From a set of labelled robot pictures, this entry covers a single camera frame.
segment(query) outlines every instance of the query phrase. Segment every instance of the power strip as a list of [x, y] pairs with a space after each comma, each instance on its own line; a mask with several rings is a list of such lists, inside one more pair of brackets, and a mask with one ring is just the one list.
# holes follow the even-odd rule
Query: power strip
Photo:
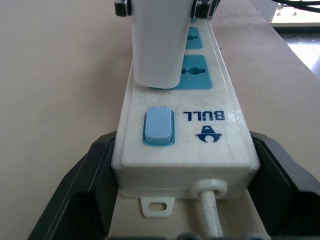
[[[197, 199], [203, 191], [213, 190], [217, 199], [235, 198], [260, 167], [210, 23], [192, 21], [188, 35], [177, 87], [141, 86], [131, 66], [125, 91], [112, 168], [122, 194], [141, 199], [147, 217], [167, 217], [175, 199]], [[163, 125], [157, 125], [154, 115], [149, 115], [154, 122], [146, 121], [152, 108], [165, 109], [165, 124], [160, 119]], [[149, 134], [165, 133], [172, 134], [172, 144], [146, 140], [146, 134], [152, 139]], [[151, 210], [151, 203], [167, 208]]]

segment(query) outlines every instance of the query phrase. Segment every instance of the screw hole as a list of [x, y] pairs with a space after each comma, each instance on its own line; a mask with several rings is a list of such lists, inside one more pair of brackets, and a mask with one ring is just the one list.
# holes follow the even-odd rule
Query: screw hole
[[149, 204], [149, 209], [152, 211], [164, 211], [167, 207], [167, 204], [163, 202], [153, 202]]

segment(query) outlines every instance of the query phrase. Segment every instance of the white power strip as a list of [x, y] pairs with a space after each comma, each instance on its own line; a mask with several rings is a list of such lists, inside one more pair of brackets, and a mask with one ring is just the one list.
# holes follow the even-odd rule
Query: white power strip
[[[131, 66], [125, 91], [112, 168], [123, 195], [141, 198], [147, 217], [169, 216], [175, 199], [197, 199], [204, 191], [214, 190], [217, 199], [237, 197], [260, 167], [210, 23], [197, 20], [190, 27], [198, 29], [202, 48], [186, 49], [185, 55], [204, 56], [212, 88], [144, 87], [135, 82]], [[172, 145], [143, 142], [145, 115], [154, 107], [173, 113]], [[151, 203], [167, 208], [150, 210]]]

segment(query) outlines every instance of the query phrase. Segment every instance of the white cable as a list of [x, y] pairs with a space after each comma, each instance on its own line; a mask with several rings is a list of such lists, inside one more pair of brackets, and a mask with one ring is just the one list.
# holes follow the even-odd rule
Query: white cable
[[215, 192], [213, 190], [199, 193], [204, 225], [208, 238], [223, 237], [218, 210], [216, 205]]

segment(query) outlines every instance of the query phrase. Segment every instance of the black plastic bracket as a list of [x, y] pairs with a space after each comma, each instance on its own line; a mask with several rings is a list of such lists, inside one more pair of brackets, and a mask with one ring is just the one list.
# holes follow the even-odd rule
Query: black plastic bracket
[[320, 183], [274, 139], [251, 132], [261, 167], [248, 190], [270, 236], [320, 235]]
[[[191, 18], [211, 20], [220, 1], [221, 0], [194, 0], [191, 9]], [[115, 15], [119, 17], [131, 16], [131, 8], [131, 0], [114, 0]]]
[[116, 132], [101, 136], [65, 175], [29, 240], [102, 240], [118, 185], [111, 169]]
[[[118, 194], [111, 168], [115, 136], [116, 132], [101, 136], [65, 175], [29, 240], [102, 240], [108, 236]], [[251, 136], [261, 167], [248, 190], [266, 231], [274, 240], [315, 239], [306, 236], [320, 235], [320, 183], [277, 141], [255, 132]]]

